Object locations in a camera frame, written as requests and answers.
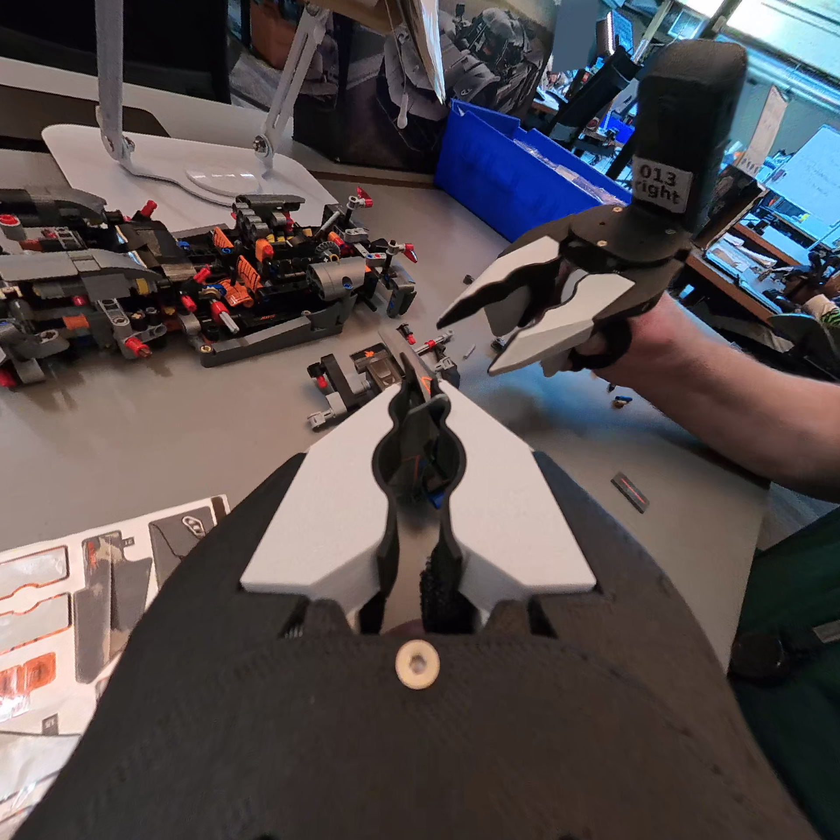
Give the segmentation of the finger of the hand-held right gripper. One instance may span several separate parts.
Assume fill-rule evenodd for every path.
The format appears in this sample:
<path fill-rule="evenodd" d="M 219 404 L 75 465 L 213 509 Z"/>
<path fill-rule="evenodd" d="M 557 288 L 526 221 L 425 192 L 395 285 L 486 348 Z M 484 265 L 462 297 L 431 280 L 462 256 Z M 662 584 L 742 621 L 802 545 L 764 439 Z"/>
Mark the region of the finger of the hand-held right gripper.
<path fill-rule="evenodd" d="M 510 333 L 532 307 L 545 304 L 560 269 L 560 243 L 540 237 L 498 257 L 441 313 L 438 329 L 484 312 L 495 336 Z"/>
<path fill-rule="evenodd" d="M 547 377 L 566 371 L 571 365 L 571 351 L 593 335 L 595 317 L 635 286 L 618 274 L 574 272 L 572 279 L 571 297 L 515 329 L 505 349 L 490 364 L 489 375 L 502 375 L 535 363 Z"/>

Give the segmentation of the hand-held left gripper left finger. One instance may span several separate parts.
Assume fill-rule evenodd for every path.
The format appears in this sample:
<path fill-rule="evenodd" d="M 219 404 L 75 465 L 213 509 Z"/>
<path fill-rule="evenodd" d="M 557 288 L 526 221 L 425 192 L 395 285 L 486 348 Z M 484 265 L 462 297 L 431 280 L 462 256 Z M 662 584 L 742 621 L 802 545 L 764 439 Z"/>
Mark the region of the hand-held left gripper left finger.
<path fill-rule="evenodd" d="M 309 448 L 240 577 L 247 592 L 333 601 L 361 633 L 382 630 L 398 539 L 374 456 L 400 392 L 387 387 Z"/>

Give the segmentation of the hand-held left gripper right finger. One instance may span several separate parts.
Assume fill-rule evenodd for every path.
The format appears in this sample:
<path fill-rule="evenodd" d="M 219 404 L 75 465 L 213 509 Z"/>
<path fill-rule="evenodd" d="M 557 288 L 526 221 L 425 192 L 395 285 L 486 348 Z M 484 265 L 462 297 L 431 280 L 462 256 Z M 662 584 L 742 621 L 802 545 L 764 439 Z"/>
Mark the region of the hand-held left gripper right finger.
<path fill-rule="evenodd" d="M 421 573 L 423 628 L 467 634 L 501 602 L 593 592 L 595 574 L 537 453 L 443 382 L 423 473 L 439 536 Z"/>

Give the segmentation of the dark grey lego panel piece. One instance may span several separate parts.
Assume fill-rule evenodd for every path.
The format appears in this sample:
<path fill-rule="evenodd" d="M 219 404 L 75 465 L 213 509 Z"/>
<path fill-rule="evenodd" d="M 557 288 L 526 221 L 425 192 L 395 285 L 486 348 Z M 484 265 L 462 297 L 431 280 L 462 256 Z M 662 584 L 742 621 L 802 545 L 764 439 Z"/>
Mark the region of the dark grey lego panel piece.
<path fill-rule="evenodd" d="M 385 444 L 382 468 L 387 486 L 399 496 L 425 500 L 435 509 L 440 509 L 452 480 L 452 468 L 438 452 L 443 410 L 431 405 L 435 388 L 444 382 L 433 382 L 428 400 L 424 400 L 424 389 L 415 382 L 405 380 L 400 385 L 401 392 L 395 400 L 395 436 Z"/>

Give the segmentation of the black grey lego frame assembly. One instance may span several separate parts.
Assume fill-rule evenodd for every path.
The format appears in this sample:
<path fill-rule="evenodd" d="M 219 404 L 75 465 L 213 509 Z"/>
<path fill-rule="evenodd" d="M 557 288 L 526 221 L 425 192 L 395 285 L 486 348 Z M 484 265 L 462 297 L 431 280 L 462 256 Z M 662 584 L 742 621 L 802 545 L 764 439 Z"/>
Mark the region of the black grey lego frame assembly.
<path fill-rule="evenodd" d="M 459 387 L 458 366 L 447 354 L 452 340 L 443 348 L 445 353 L 418 356 L 397 327 L 379 331 L 376 341 L 345 360 L 331 353 L 308 367 L 308 375 L 327 403 L 321 411 L 308 416 L 312 431 L 319 432 L 340 423 L 389 387 L 401 385 L 405 380 L 424 389 L 424 400 L 431 398 L 433 382 Z"/>

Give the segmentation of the person's right forearm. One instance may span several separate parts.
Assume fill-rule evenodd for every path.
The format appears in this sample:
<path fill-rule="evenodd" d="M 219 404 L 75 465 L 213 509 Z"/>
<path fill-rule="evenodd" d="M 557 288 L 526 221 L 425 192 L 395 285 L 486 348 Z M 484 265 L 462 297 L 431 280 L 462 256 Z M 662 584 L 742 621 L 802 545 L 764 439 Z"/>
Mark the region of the person's right forearm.
<path fill-rule="evenodd" d="M 674 310 L 680 331 L 667 352 L 668 414 L 745 469 L 838 502 L 838 384 L 774 370 Z"/>

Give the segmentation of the dark lego tile red line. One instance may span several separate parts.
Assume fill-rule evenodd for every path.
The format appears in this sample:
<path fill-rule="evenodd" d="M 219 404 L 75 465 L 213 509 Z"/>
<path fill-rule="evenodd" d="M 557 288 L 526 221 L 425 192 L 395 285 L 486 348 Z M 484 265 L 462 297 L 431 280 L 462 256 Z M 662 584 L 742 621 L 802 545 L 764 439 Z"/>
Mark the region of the dark lego tile red line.
<path fill-rule="evenodd" d="M 624 473 L 619 472 L 612 478 L 612 485 L 627 499 L 640 513 L 645 513 L 649 507 L 649 499 Z"/>

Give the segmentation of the lego instruction book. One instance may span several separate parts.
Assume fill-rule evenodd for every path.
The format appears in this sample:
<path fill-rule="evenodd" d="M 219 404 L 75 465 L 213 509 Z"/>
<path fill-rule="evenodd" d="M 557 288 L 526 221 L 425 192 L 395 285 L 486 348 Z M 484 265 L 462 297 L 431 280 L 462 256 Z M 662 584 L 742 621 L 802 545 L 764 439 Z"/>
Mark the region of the lego instruction book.
<path fill-rule="evenodd" d="M 403 86 L 430 94 L 440 105 L 447 101 L 440 16 L 437 1 L 388 2 L 389 11 L 402 17 L 392 26 L 395 59 Z"/>

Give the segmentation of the large lego car chassis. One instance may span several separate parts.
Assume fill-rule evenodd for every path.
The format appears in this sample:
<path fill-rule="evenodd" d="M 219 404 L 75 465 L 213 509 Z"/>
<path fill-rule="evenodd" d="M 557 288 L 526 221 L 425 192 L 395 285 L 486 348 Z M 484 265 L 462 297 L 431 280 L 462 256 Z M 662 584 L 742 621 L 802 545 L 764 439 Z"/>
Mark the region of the large lego car chassis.
<path fill-rule="evenodd" d="M 339 334 L 357 305 L 403 317 L 416 296 L 400 258 L 373 238 L 357 188 L 304 224 L 298 195 L 238 195 L 220 226 L 174 234 L 148 201 L 133 215 L 73 188 L 2 190 L 1 383 L 46 380 L 85 349 L 145 361 L 179 334 L 212 368 Z"/>

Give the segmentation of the person's right hand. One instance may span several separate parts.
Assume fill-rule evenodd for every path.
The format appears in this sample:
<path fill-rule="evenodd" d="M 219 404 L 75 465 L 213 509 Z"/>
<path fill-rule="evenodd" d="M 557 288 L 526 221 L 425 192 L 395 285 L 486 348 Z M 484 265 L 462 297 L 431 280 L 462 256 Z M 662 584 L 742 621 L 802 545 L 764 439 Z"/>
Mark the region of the person's right hand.
<path fill-rule="evenodd" d="M 593 370 L 593 374 L 643 396 L 675 373 L 678 362 L 704 336 L 695 320 L 668 293 L 650 310 L 630 318 L 627 325 L 631 342 L 624 355 L 614 364 Z"/>

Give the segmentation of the blue plastic bin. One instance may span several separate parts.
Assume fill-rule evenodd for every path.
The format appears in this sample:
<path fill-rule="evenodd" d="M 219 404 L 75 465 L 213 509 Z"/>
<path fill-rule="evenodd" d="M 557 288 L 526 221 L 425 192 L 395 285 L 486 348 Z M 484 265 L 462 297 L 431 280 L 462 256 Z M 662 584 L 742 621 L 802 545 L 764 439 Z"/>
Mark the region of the blue plastic bin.
<path fill-rule="evenodd" d="M 512 242 L 631 193 L 517 118 L 453 100 L 434 182 Z"/>

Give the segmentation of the white board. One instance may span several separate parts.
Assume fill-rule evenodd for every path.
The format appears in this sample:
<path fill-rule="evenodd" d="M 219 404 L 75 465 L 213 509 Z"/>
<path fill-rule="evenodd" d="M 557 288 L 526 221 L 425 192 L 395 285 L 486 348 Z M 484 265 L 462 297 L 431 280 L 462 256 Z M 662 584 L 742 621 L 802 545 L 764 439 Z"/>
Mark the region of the white board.
<path fill-rule="evenodd" d="M 839 220 L 839 132 L 823 125 L 785 162 L 773 190 L 833 228 Z"/>

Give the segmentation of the dark printed box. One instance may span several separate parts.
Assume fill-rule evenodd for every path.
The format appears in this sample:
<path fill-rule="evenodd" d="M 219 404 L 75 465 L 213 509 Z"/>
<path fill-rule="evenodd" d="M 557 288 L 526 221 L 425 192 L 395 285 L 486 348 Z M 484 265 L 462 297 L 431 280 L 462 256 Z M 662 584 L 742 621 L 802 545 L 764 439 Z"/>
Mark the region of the dark printed box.
<path fill-rule="evenodd" d="M 292 137 L 335 163 L 431 175 L 454 99 L 522 116 L 547 63 L 548 2 L 438 2 L 447 101 L 403 86 L 392 26 L 334 8 L 295 102 Z"/>

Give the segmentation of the white sticker sheet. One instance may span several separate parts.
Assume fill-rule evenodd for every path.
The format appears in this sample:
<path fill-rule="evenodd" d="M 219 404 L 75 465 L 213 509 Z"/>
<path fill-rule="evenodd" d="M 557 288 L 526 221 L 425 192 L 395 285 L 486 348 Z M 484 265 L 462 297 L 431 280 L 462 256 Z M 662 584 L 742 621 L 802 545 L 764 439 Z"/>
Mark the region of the white sticker sheet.
<path fill-rule="evenodd" d="M 229 512 L 219 494 L 2 552 L 1 838 L 67 763 L 163 583 Z"/>

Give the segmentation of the white book stand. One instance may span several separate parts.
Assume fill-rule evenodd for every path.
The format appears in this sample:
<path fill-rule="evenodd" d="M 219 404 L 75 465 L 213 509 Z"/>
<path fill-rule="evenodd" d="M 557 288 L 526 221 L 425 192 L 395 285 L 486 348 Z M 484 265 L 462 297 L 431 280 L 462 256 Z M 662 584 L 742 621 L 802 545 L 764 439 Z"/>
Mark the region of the white book stand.
<path fill-rule="evenodd" d="M 326 34 L 329 10 L 307 4 L 290 54 L 261 131 L 252 146 L 255 162 L 241 148 L 123 130 L 123 2 L 95 3 L 98 101 L 96 127 L 58 123 L 41 134 L 64 174 L 72 154 L 83 144 L 100 145 L 95 168 L 108 177 L 108 189 L 129 177 L 170 184 L 196 200 L 219 206 L 241 196 L 265 200 L 269 195 L 295 194 L 298 203 L 333 204 L 314 176 L 301 164 L 280 154 L 282 135 L 292 115 L 317 48 Z"/>

